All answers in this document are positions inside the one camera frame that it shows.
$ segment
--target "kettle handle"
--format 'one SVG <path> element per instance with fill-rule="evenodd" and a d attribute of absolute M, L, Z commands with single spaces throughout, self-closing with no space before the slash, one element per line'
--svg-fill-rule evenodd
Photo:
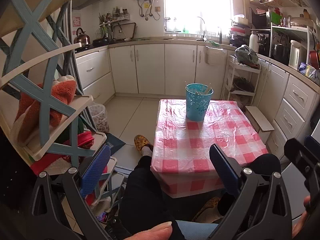
<path fill-rule="evenodd" d="M 81 30 L 82 33 L 85 33 L 82 28 L 78 28 L 77 31 L 76 31 L 76 35 L 77 36 L 79 35 L 79 33 L 78 33 L 79 30 Z"/>

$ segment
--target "hand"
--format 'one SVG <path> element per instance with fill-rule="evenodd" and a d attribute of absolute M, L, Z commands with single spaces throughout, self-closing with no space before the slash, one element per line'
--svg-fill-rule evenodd
<path fill-rule="evenodd" d="M 309 202 L 310 196 L 307 196 L 303 201 L 303 205 L 306 206 Z M 302 213 L 299 222 L 292 229 L 292 237 L 295 237 L 301 231 L 304 223 L 307 221 L 308 216 L 309 214 L 306 211 Z"/>
<path fill-rule="evenodd" d="M 139 232 L 125 240 L 168 240 L 172 233 L 172 222 L 165 222 L 150 230 Z"/>

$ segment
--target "red and white plastic tablecloth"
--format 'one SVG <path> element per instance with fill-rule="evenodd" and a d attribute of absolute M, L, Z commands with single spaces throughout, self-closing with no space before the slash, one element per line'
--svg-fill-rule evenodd
<path fill-rule="evenodd" d="M 236 102 L 210 101 L 204 121 L 193 122 L 185 100 L 162 99 L 151 163 L 162 190 L 177 198 L 222 188 L 209 158 L 214 143 L 243 167 L 268 153 Z"/>

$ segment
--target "white thermos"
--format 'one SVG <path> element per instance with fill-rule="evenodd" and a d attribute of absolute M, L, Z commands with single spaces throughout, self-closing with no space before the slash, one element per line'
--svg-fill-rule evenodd
<path fill-rule="evenodd" d="M 253 49 L 255 53 L 259 52 L 259 37 L 258 37 L 258 33 L 255 31 L 251 32 L 249 47 Z"/>

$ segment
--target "window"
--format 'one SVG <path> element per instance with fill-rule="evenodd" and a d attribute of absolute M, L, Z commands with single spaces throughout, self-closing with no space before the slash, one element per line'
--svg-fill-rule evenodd
<path fill-rule="evenodd" d="M 218 36 L 219 27 L 228 34 L 231 26 L 230 0 L 164 0 L 166 32 Z"/>

